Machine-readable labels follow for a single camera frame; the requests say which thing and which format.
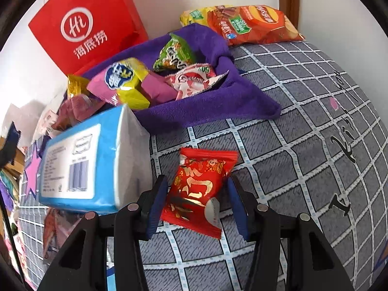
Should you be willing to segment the dark blue cookie packet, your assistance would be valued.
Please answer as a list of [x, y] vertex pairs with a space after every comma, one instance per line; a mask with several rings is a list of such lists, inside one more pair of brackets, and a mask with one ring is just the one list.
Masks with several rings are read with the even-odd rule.
[[8, 163], [14, 164], [20, 135], [21, 131], [17, 130], [12, 121], [3, 148], [0, 150], [0, 169], [3, 169]]

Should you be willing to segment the orange chips bag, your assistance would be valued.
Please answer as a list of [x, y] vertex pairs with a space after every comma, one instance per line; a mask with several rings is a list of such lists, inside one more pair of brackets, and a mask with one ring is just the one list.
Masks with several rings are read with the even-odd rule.
[[207, 22], [229, 46], [305, 39], [282, 11], [267, 5], [217, 7], [207, 13]]

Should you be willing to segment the orange toy snack packet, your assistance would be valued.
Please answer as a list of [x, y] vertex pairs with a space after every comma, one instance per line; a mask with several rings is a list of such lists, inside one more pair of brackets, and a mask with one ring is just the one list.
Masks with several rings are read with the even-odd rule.
[[43, 229], [43, 263], [49, 264], [82, 218], [81, 213], [49, 208]]

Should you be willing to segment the yellow triangular snack packet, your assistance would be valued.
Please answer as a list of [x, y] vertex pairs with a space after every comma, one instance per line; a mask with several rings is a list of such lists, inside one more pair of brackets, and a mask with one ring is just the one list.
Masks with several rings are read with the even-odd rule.
[[77, 95], [87, 95], [90, 93], [87, 89], [89, 80], [81, 76], [74, 74], [68, 74], [68, 84], [67, 84], [67, 97], [72, 98]]

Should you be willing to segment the green snack packet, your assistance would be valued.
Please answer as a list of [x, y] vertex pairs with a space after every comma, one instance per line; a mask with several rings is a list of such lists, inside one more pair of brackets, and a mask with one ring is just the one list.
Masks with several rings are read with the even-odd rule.
[[156, 72], [163, 70], [181, 70], [194, 65], [197, 58], [186, 40], [179, 35], [170, 33], [170, 40], [161, 49], [159, 57], [153, 64]]

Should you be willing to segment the pink white candy packet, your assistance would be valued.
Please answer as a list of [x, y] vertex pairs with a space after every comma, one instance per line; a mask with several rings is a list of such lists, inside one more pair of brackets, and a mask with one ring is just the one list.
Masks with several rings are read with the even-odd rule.
[[176, 100], [192, 97], [212, 89], [227, 78], [229, 70], [217, 74], [208, 63], [196, 63], [165, 77], [165, 82], [177, 91]]

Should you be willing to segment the blue tissue pack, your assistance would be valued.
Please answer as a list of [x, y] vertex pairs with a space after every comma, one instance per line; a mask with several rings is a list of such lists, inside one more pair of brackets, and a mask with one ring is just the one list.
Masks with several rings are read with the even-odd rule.
[[42, 156], [38, 201], [76, 212], [115, 213], [153, 186], [150, 134], [121, 105], [51, 139]]

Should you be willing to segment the yellow chips bag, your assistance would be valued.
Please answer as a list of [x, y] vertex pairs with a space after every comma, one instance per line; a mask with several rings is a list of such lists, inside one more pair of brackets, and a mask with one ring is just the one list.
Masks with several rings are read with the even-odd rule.
[[231, 5], [217, 5], [217, 6], [196, 8], [193, 10], [184, 11], [180, 15], [179, 21], [182, 27], [188, 26], [194, 23], [208, 26], [208, 20], [207, 20], [208, 13], [211, 11], [223, 9], [226, 7], [231, 7]]

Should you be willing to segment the purple towel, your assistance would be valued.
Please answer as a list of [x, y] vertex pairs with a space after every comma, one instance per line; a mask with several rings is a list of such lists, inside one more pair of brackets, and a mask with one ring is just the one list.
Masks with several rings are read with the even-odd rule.
[[280, 116], [281, 106], [240, 75], [221, 35], [200, 24], [174, 33], [186, 40], [198, 60], [212, 65], [217, 74], [226, 73], [227, 78], [213, 90], [137, 111], [137, 119], [151, 135], [227, 118], [273, 120]]

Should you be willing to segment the grey checkered tablecloth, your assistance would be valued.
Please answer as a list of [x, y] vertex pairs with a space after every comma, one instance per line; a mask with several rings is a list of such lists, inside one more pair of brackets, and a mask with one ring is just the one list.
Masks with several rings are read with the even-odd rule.
[[[307, 42], [231, 49], [242, 76], [283, 108], [277, 120], [228, 118], [150, 138], [153, 178], [171, 184], [186, 146], [238, 150], [234, 175], [277, 213], [309, 213], [355, 290], [368, 290], [387, 264], [387, 128], [354, 80]], [[254, 243], [239, 235], [227, 192], [220, 240], [161, 221], [140, 242], [149, 290], [243, 290]], [[48, 207], [22, 194], [19, 225], [33, 289]]]

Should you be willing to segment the red paper shopping bag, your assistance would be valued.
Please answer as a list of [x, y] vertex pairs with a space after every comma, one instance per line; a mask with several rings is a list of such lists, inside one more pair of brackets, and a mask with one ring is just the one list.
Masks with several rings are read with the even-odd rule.
[[133, 0], [49, 0], [29, 28], [64, 74], [82, 74], [148, 39]]

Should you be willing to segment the white pink snack packet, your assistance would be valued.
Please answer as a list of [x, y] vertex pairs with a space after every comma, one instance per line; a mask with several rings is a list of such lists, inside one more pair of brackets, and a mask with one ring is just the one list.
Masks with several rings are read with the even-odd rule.
[[40, 137], [46, 135], [47, 130], [52, 126], [58, 118], [57, 112], [59, 110], [60, 103], [50, 102], [41, 113], [38, 123], [33, 133], [32, 141], [37, 141]]

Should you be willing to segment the red snack packet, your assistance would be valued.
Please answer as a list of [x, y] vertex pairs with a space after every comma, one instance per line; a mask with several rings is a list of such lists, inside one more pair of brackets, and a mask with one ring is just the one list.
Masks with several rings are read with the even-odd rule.
[[237, 160], [236, 150], [182, 148], [161, 220], [221, 238], [218, 195]]

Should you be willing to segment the pink yellow snack packet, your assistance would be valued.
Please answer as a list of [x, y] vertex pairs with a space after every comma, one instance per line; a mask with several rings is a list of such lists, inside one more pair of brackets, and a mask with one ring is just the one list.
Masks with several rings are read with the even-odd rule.
[[87, 90], [106, 103], [128, 105], [132, 110], [174, 101], [178, 95], [164, 77], [133, 57], [113, 62], [100, 71], [91, 78]]

